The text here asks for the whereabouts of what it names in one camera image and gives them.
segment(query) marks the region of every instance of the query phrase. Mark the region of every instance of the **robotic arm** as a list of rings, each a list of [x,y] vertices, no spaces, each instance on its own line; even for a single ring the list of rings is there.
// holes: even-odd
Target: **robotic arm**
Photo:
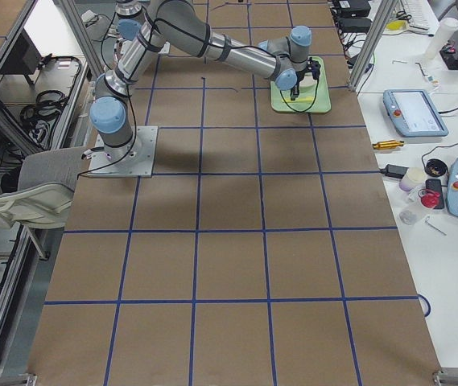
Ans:
[[[139,18],[142,11],[136,3],[117,0],[118,15]],[[291,90],[292,99],[298,96],[303,75],[311,71],[308,54],[312,34],[304,26],[293,28],[289,37],[252,47],[213,32],[196,17],[191,0],[151,0],[144,16],[144,23],[116,68],[97,79],[91,121],[112,163],[138,150],[138,143],[133,140],[135,133],[127,119],[128,88],[138,81],[166,41],[190,55],[224,62],[272,80],[280,90]]]

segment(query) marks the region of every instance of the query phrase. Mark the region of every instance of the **keyboard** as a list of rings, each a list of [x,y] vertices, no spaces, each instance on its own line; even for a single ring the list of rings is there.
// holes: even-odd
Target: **keyboard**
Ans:
[[[409,14],[411,18],[407,21],[407,30],[419,34],[429,33],[429,22],[423,15],[423,7],[421,2],[426,0],[400,0],[399,5],[396,7],[397,11],[404,11]]]

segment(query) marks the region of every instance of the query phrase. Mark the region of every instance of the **yellow object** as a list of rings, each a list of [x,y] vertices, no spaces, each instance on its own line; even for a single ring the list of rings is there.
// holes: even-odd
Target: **yellow object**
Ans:
[[[405,20],[395,20],[394,22],[386,24],[386,28],[390,31],[398,31],[406,28]]]
[[[404,146],[404,141],[397,141],[395,139],[391,139],[389,141],[380,141],[372,144],[372,147],[375,150],[389,150],[400,146]]]

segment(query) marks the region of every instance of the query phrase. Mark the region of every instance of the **screen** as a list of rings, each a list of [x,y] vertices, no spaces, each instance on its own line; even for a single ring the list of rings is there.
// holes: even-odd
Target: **screen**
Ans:
[[[431,106],[421,92],[393,92],[393,96],[409,131],[440,131]]]

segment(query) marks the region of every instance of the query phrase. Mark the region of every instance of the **black remote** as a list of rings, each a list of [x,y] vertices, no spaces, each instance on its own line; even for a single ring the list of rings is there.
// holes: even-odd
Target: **black remote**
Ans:
[[[441,181],[438,179],[427,179],[425,188],[439,193],[438,205],[436,205],[434,209],[443,209],[445,207],[445,199],[444,193],[441,190]]]

